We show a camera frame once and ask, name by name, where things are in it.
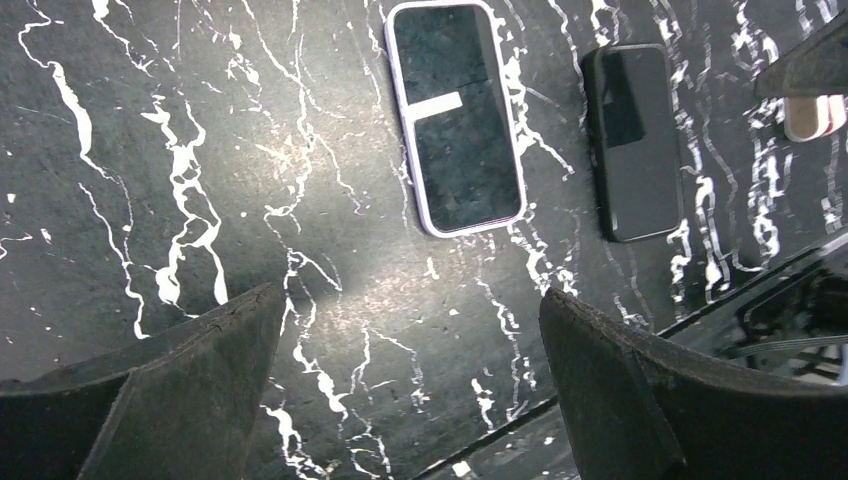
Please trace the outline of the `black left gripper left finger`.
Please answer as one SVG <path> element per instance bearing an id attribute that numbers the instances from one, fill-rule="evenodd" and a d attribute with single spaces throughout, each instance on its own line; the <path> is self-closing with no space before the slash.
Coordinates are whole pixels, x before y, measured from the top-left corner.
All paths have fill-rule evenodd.
<path id="1" fill-rule="evenodd" d="M 260 285 L 125 348 L 1 384 L 5 479 L 238 479 L 282 329 Z"/>

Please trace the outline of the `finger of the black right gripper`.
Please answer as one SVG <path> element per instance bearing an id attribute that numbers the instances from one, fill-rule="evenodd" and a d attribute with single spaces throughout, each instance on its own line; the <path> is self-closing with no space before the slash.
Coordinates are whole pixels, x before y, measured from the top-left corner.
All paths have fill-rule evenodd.
<path id="1" fill-rule="evenodd" d="M 847 94 L 847 10 L 763 69 L 759 99 Z"/>

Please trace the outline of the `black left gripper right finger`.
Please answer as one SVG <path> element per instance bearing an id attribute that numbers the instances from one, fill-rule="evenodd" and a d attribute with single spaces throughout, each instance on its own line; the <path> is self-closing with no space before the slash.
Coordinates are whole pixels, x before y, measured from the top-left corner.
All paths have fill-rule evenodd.
<path id="1" fill-rule="evenodd" d="M 584 479 L 843 479 L 847 391 L 703 355 L 550 289 L 541 337 Z"/>

